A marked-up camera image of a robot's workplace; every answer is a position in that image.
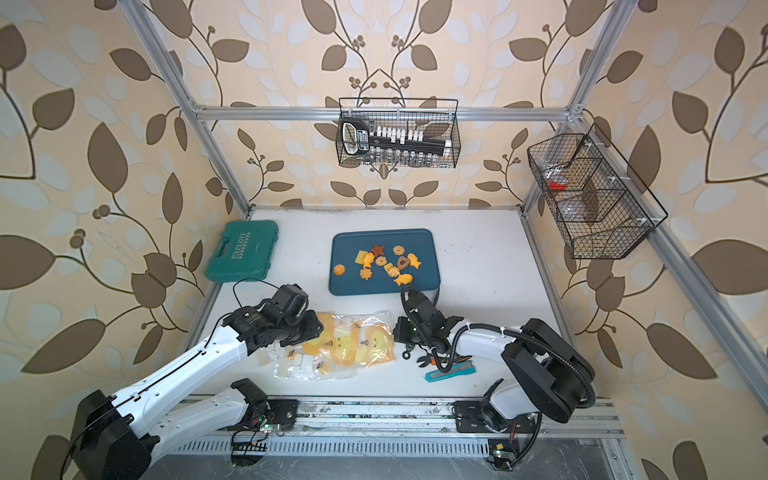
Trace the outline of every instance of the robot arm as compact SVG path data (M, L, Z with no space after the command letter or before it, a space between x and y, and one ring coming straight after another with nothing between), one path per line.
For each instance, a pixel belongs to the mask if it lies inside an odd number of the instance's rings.
M70 454L88 480L139 478L149 465L199 436L229 425L255 426L269 412L266 394L249 379L212 399L169 411L221 370L280 341L317 338L323 324L297 285L283 285L258 306L244 306L163 368L106 397L101 390L79 404Z
M456 355L478 356L509 367L514 378L496 382L481 401L482 421L489 428L501 431L517 415L531 412L566 423L574 409L594 404L594 370L541 320L508 328L457 316L446 319L410 286L403 288L401 299L407 317L398 319L396 341L426 346L441 371L450 370Z

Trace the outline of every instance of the heart-shaped cookie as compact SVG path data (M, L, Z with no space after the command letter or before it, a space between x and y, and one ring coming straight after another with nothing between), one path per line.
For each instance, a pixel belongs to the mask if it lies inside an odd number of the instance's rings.
M399 259L397 259L397 270L403 270L410 264L411 264L411 260L408 260L407 257L400 257Z

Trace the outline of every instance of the vent grille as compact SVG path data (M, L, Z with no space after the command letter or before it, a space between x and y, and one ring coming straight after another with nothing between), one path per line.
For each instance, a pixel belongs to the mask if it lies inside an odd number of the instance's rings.
M368 439L269 437L265 455L485 458L488 441L481 439ZM229 437L207 435L178 448L175 455L220 455L230 451Z

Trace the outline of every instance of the plastic bag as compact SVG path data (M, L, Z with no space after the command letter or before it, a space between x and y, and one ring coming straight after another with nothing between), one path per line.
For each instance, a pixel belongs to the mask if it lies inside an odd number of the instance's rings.
M320 337L278 353L275 377L330 380L355 375L395 359L389 311L372 315L318 313L323 324Z

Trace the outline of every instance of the wire basket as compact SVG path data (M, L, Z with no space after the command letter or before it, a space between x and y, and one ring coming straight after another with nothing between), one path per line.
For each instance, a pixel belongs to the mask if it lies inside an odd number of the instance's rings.
M667 218L667 211L629 163L641 194L663 214L648 211L630 192L633 178L618 174L590 134L560 134L528 148L528 164L574 259L626 257Z
M339 165L455 168L457 109L458 100L444 98L340 98Z

